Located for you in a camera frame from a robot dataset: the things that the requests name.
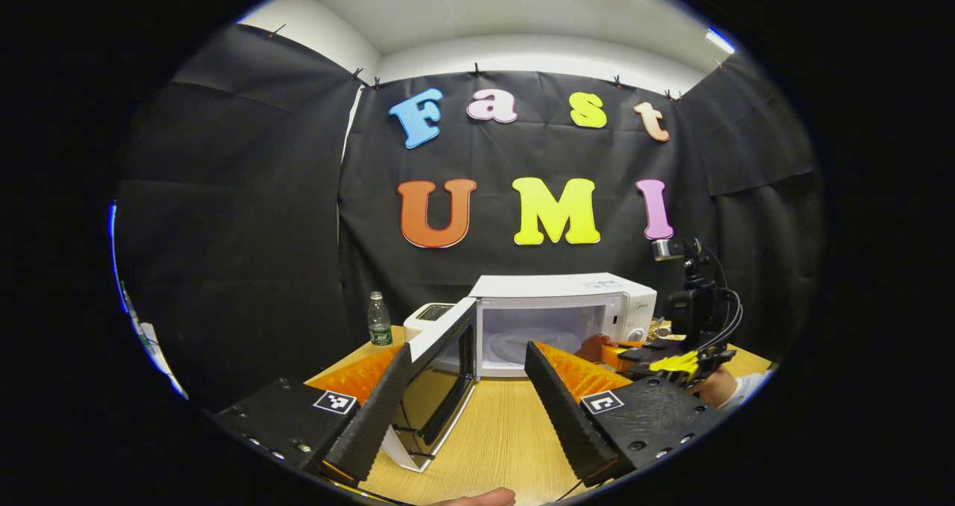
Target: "orange soft pad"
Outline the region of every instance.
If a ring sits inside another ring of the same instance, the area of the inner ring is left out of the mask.
[[[535,342],[535,346],[547,362],[553,367],[563,386],[570,390],[570,395],[574,401],[580,403],[580,397],[590,394],[602,393],[605,390],[623,387],[630,384],[630,380],[621,377],[610,370],[602,369],[596,364],[588,363],[580,357],[571,355],[562,349],[547,346],[545,343]]]
[[[365,400],[372,394],[372,388],[378,384],[381,375],[388,369],[388,364],[395,359],[395,354],[401,346],[392,347],[378,353],[364,357],[362,360],[344,366],[334,372],[317,379],[306,381],[308,387],[331,390],[332,393],[348,394],[358,399],[364,405]]]

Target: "microwave door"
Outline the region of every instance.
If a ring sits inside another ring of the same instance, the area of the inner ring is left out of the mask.
[[[458,302],[409,344],[412,375],[392,421],[392,447],[387,448],[389,441],[383,447],[398,465],[420,472],[439,451],[474,386],[475,299]]]

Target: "wooden table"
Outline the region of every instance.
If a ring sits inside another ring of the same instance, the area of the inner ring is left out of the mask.
[[[404,329],[392,327],[395,343],[405,343]],[[743,349],[726,364],[733,376],[765,372],[768,360]],[[313,379],[371,355],[366,343]],[[471,401],[425,472],[395,465],[379,451],[363,490],[412,504],[430,504],[458,496],[480,495],[506,487],[515,491],[515,506],[553,502],[577,483],[560,441],[526,378],[487,378],[477,382]],[[579,486],[570,496],[586,493]]]

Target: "black fabric backdrop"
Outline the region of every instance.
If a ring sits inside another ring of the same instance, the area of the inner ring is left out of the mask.
[[[358,87],[313,50],[235,25],[137,113],[117,271],[202,407],[306,379],[354,348],[334,336],[335,196]]]
[[[414,149],[388,110],[427,88],[439,89],[440,133]],[[504,89],[518,119],[480,121],[465,108],[475,91]],[[569,96],[597,94],[604,128],[580,128]],[[633,106],[649,101],[663,113],[669,140],[645,132]],[[741,54],[682,100],[576,75],[483,72],[427,75],[382,84],[363,94],[342,166],[340,250],[348,318],[364,325],[372,290],[382,291],[400,323],[425,302],[454,302],[481,275],[613,272],[666,294],[681,289],[679,261],[655,262],[645,238],[647,211],[636,189],[642,179],[666,184],[668,222],[676,237],[698,237],[719,253],[746,315],[733,342],[779,360],[806,318],[821,254],[821,187],[798,120]],[[594,182],[599,243],[516,245],[519,177],[539,177],[555,198],[571,178]],[[444,249],[423,249],[400,230],[399,184],[427,180],[428,222],[450,218],[447,180],[477,182],[468,233]]]

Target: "orange letter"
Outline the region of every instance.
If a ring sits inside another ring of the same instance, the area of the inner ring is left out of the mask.
[[[665,129],[660,128],[660,124],[657,121],[662,119],[663,115],[658,110],[654,110],[654,106],[649,104],[649,102],[644,101],[641,104],[634,106],[633,110],[637,111],[638,114],[644,119],[644,128],[647,128],[649,135],[654,137],[654,139],[660,142],[669,141],[669,133]]]
[[[451,222],[444,230],[428,226],[428,196],[434,190],[430,181],[408,181],[398,186],[401,194],[401,233],[413,245],[426,249],[443,249],[457,244],[468,233],[471,218],[471,191],[478,184],[473,180],[450,180],[444,190],[451,194]]]

